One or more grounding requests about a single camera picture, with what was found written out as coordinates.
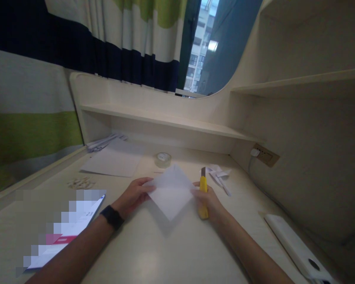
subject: smartwatch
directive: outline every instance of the smartwatch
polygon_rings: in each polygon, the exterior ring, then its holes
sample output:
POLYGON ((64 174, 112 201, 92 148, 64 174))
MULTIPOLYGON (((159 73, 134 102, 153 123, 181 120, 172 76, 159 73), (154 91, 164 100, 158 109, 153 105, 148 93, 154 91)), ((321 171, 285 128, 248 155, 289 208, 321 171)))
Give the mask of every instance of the smartwatch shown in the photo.
POLYGON ((100 214, 106 218, 108 224, 112 225, 116 231, 118 231, 118 229, 124 222, 120 214, 116 210, 114 210, 110 205, 105 207, 100 214))

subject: white desk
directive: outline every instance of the white desk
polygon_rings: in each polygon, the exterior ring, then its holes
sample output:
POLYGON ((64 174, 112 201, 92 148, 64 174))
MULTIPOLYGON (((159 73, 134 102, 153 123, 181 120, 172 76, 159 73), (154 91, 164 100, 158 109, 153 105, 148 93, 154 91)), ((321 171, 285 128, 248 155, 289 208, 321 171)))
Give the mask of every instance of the white desk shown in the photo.
MULTIPOLYGON (((153 155, 158 152, 170 153, 172 162, 178 164, 191 181, 199 180, 200 168, 209 163, 219 164, 225 170, 232 169, 226 183, 233 194, 228 197, 208 177, 208 184, 213 187, 219 200, 295 283, 308 283, 262 218, 262 212, 282 215, 281 210, 254 186, 248 174, 229 155, 146 145, 146 154, 132 178, 78 172, 81 165, 90 158, 90 154, 86 154, 35 187, 31 191, 32 199, 50 201, 66 196, 66 193, 74 195, 74 190, 69 189, 66 183, 74 177, 91 176, 96 181, 94 188, 107 190, 101 210, 118 198, 131 180, 157 175, 154 173, 157 168, 153 155)), ((24 194, 24 200, 30 198, 29 193, 24 194)), ((18 233, 15 224, 17 227, 24 226, 23 228, 28 224, 24 222, 23 214, 18 213, 21 208, 28 211, 39 210, 39 213, 30 213, 28 216, 34 218, 43 228, 44 216, 52 219, 52 213, 42 214, 41 211, 47 211, 47 206, 39 202, 16 201, 0 211, 0 283, 23 283, 32 275, 25 273, 15 277, 15 266, 19 266, 17 259, 23 255, 18 251, 21 246, 16 244, 18 233)), ((17 242, 24 246, 24 241, 17 242)), ((194 203, 189 203, 170 223, 152 201, 144 203, 125 222, 121 232, 109 242, 83 280, 83 283, 220 282, 248 283, 248 280, 235 256, 209 222, 199 219, 194 203)))

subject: striped curtain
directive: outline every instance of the striped curtain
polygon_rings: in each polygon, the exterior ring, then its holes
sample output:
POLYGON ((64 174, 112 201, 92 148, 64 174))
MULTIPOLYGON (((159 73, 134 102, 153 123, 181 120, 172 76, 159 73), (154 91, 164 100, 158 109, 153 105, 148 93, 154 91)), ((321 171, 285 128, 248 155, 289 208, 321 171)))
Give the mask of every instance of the striped curtain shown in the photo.
POLYGON ((82 146, 69 69, 175 92, 186 1, 0 0, 0 189, 82 146))

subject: window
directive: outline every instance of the window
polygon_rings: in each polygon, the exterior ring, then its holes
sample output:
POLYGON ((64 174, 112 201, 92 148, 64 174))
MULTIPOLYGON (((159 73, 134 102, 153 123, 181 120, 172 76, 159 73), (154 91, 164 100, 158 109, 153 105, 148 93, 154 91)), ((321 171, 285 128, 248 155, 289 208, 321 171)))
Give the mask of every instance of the window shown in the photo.
POLYGON ((189 65, 196 66, 197 63, 197 55, 191 54, 191 58, 189 59, 189 65))
POLYGON ((199 83, 199 81, 193 80, 193 84, 192 84, 192 91, 193 92, 197 92, 198 83, 199 83))
POLYGON ((184 89, 185 90, 191 90, 191 85, 192 85, 192 79, 186 79, 185 80, 185 85, 184 85, 184 89))
POLYGON ((178 88, 210 95, 228 83, 237 69, 261 3, 262 0, 187 1, 178 88), (187 65, 195 67, 194 72, 187 65))
POLYGON ((194 76, 195 79, 199 79, 200 80, 200 77, 201 77, 201 69, 197 69, 196 71, 196 75, 194 76))
POLYGON ((205 56, 200 55, 200 58, 198 59, 198 66, 199 67, 203 67, 204 66, 204 60, 205 60, 205 56))
POLYGON ((194 74, 194 68, 188 67, 187 77, 193 77, 193 74, 194 74))
POLYGON ((201 39, 198 37, 194 37, 193 44, 200 45, 201 44, 201 39))

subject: building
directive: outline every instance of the building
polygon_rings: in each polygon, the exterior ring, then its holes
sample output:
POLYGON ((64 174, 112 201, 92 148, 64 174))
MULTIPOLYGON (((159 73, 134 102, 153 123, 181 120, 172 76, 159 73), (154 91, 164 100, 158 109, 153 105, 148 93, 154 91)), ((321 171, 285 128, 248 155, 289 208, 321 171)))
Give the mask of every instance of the building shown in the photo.
POLYGON ((214 19, 217 12, 219 0, 202 0, 196 32, 194 35, 191 56, 185 79, 184 90, 196 93, 200 82, 203 83, 205 72, 202 71, 205 56, 208 49, 215 51, 217 48, 216 42, 210 41, 210 36, 213 29, 214 19))

